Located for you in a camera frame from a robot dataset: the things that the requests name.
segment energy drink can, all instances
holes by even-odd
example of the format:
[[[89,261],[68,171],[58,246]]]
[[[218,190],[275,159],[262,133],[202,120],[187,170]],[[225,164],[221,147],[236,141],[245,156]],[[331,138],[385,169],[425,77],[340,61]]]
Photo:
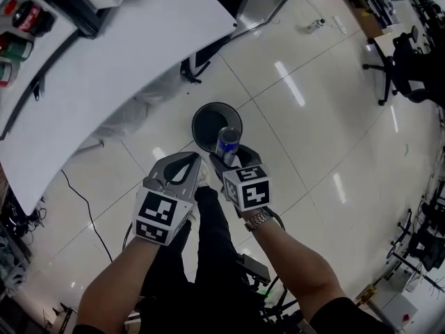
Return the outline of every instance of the energy drink can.
[[[219,132],[215,153],[229,167],[234,163],[240,140],[241,134],[234,127],[223,127]]]

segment white table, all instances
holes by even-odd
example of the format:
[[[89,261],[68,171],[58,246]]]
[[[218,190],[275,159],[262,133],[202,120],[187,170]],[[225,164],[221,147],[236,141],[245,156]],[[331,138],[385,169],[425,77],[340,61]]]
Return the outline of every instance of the white table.
[[[216,0],[125,0],[95,40],[76,41],[48,71],[0,142],[0,162],[30,214],[80,144],[173,65],[229,35],[234,18]]]

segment black shirt sleeve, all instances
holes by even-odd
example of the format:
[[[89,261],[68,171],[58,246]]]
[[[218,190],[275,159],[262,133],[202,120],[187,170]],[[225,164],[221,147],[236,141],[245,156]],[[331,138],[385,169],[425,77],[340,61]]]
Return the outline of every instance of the black shirt sleeve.
[[[358,308],[349,298],[337,298],[324,305],[312,318],[317,334],[394,333],[386,324]]]
[[[104,332],[100,331],[94,326],[86,326],[81,324],[74,327],[72,334],[104,334]]]

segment wristwatch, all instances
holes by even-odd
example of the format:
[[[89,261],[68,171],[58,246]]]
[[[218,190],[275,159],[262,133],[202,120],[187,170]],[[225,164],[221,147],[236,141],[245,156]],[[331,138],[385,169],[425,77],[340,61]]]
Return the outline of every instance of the wristwatch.
[[[272,216],[270,216],[268,212],[263,210],[262,212],[258,213],[257,215],[253,216],[248,221],[246,221],[244,226],[249,232],[252,232],[256,228],[258,228],[262,223],[265,223],[267,220],[270,219],[272,219]]]

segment bottle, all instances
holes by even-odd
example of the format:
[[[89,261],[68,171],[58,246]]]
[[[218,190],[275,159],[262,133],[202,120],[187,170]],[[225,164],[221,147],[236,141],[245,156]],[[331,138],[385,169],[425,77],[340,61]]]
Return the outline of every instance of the bottle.
[[[32,0],[26,0],[13,16],[13,26],[20,31],[42,37],[54,25],[54,16]]]
[[[6,4],[0,5],[0,13],[4,16],[13,16],[19,10],[20,4],[17,0],[10,0]]]
[[[25,61],[31,51],[33,43],[14,33],[5,32],[0,35],[0,56],[14,61]]]
[[[308,32],[308,33],[314,33],[314,32],[317,31],[319,28],[323,27],[324,24],[325,24],[325,20],[324,20],[324,19],[316,19],[314,22],[312,22],[312,23],[307,27],[307,32]]]
[[[11,81],[13,65],[8,62],[0,62],[0,88],[6,88]]]

